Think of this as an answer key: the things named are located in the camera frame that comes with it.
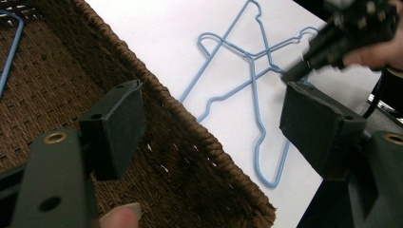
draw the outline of black cable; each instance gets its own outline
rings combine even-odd
[[[382,69],[382,74],[380,75],[379,81],[376,84],[376,88],[374,90],[374,98],[368,107],[367,111],[362,115],[363,118],[368,119],[376,110],[377,105],[382,97],[382,94],[385,90],[385,82],[393,76],[388,69]]]

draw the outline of wicker basket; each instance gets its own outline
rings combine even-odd
[[[40,133],[77,128],[105,92],[140,79],[145,136],[123,180],[94,182],[100,215],[137,201],[141,227],[273,224],[268,198],[86,2],[0,0],[0,9],[26,21],[0,101],[0,171],[26,162]],[[16,25],[0,18],[1,67]]]

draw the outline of wire hanger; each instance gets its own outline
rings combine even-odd
[[[265,49],[260,51],[260,52],[258,52],[258,53],[248,52],[248,51],[244,50],[243,48],[241,48],[241,47],[239,47],[239,46],[237,46],[237,45],[235,45],[235,44],[233,44],[233,43],[231,43],[231,42],[226,40],[226,38],[231,33],[232,29],[237,24],[237,22],[239,21],[239,19],[241,18],[241,16],[245,12],[245,10],[246,10],[246,8],[248,7],[249,4],[255,5],[258,8],[258,11],[259,11],[258,14],[255,16],[255,19],[259,23],[259,28],[260,28],[261,36],[263,38]],[[298,33],[297,36],[294,36],[294,37],[291,37],[289,39],[286,39],[286,40],[284,40],[284,41],[282,41],[282,42],[270,47],[269,42],[268,42],[268,38],[266,36],[266,32],[264,30],[264,26],[263,26],[262,21],[260,20],[260,17],[261,17],[260,4],[255,0],[247,0],[246,3],[243,5],[242,9],[240,10],[239,14],[237,15],[237,17],[235,18],[235,20],[230,25],[229,29],[225,32],[225,34],[222,37],[220,37],[219,35],[217,35],[215,33],[211,33],[211,32],[205,32],[205,33],[203,33],[203,34],[201,34],[199,36],[198,44],[201,47],[201,49],[203,50],[203,52],[206,54],[207,59],[205,60],[204,64],[201,66],[199,72],[193,78],[192,82],[186,88],[185,92],[183,93],[183,95],[181,96],[179,101],[181,103],[184,102],[184,100],[186,99],[186,97],[188,96],[190,91],[193,89],[193,87],[195,86],[197,81],[203,75],[204,71],[207,69],[207,67],[209,66],[209,64],[214,59],[215,55],[217,54],[217,52],[219,51],[219,49],[222,46],[232,48],[234,51],[236,51],[236,52],[242,54],[244,57],[246,57],[249,60],[249,63],[251,65],[251,79],[249,79],[248,81],[242,83],[241,85],[238,85],[237,87],[235,87],[234,89],[232,89],[229,92],[225,93],[224,95],[210,98],[207,101],[204,113],[201,114],[201,116],[198,118],[198,122],[199,123],[202,122],[208,116],[208,114],[210,113],[212,103],[224,101],[224,100],[228,99],[229,97],[233,96],[234,94],[238,93],[242,89],[246,88],[247,86],[252,85],[252,87],[253,87],[253,95],[254,95],[254,104],[255,104],[255,115],[256,115],[257,123],[259,125],[259,131],[260,131],[259,139],[258,139],[258,141],[257,141],[257,143],[255,145],[255,159],[254,159],[255,171],[256,171],[258,177],[260,178],[260,180],[263,181],[263,183],[265,185],[267,185],[268,187],[275,188],[275,187],[278,186],[280,178],[281,178],[281,174],[282,174],[282,170],[284,168],[284,164],[285,164],[285,160],[286,160],[286,157],[287,157],[290,142],[288,140],[286,140],[286,143],[284,145],[282,156],[281,156],[280,163],[279,163],[279,166],[278,166],[278,172],[276,173],[275,180],[274,181],[267,180],[261,174],[260,165],[259,165],[260,146],[263,143],[264,138],[266,136],[266,129],[265,129],[265,127],[264,127],[264,125],[263,125],[263,123],[261,121],[261,117],[260,117],[257,79],[262,77],[263,75],[265,75],[269,71],[274,71],[274,72],[279,73],[279,74],[283,73],[284,70],[281,69],[279,66],[275,65],[275,63],[273,61],[273,58],[272,58],[272,52],[275,51],[275,50],[278,50],[280,48],[283,48],[285,46],[288,46],[288,45],[292,44],[295,41],[297,41],[297,43],[298,43],[298,41],[300,41],[302,39],[304,34],[310,33],[312,31],[317,32],[317,29],[312,28],[312,27],[304,28]],[[216,45],[216,47],[213,49],[213,51],[211,53],[207,50],[205,45],[202,43],[202,40],[207,39],[207,38],[215,38],[215,39],[219,40],[219,43]],[[268,59],[269,67],[264,69],[262,72],[257,73],[256,72],[256,67],[255,67],[255,61],[257,59],[261,58],[261,57],[264,57],[264,56],[266,56],[267,59]],[[307,76],[303,79],[303,82],[308,84]]]
[[[0,15],[1,14],[6,14],[7,16],[10,16],[10,17],[12,17],[14,19],[17,19],[18,20],[18,29],[17,29],[17,32],[15,33],[15,38],[14,38],[14,41],[12,42],[12,45],[11,45],[11,50],[10,50],[10,53],[9,53],[9,57],[7,58],[6,64],[4,66],[3,73],[1,75],[1,79],[0,79],[0,98],[3,95],[3,90],[4,90],[4,87],[6,85],[6,81],[7,81],[8,77],[9,77],[9,74],[10,74],[12,61],[14,59],[15,52],[17,51],[18,44],[20,42],[21,35],[22,35],[23,29],[24,29],[24,21],[23,21],[23,19],[21,17],[15,15],[14,13],[5,11],[5,10],[0,10]]]

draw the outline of finger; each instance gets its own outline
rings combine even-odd
[[[138,202],[120,206],[100,219],[101,228],[138,228],[141,215]]]
[[[390,45],[382,43],[353,50],[343,58],[343,64],[344,66],[358,64],[373,68],[384,67],[390,55]]]
[[[403,3],[400,0],[390,0],[389,3],[396,6],[396,11],[398,14],[401,15],[403,13]]]

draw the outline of hand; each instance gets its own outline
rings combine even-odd
[[[100,218],[101,228],[138,228],[141,216],[138,202],[116,207]]]
[[[370,68],[391,67],[403,71],[403,3],[390,0],[396,5],[400,20],[392,41],[353,50],[343,58],[345,66],[359,64]]]

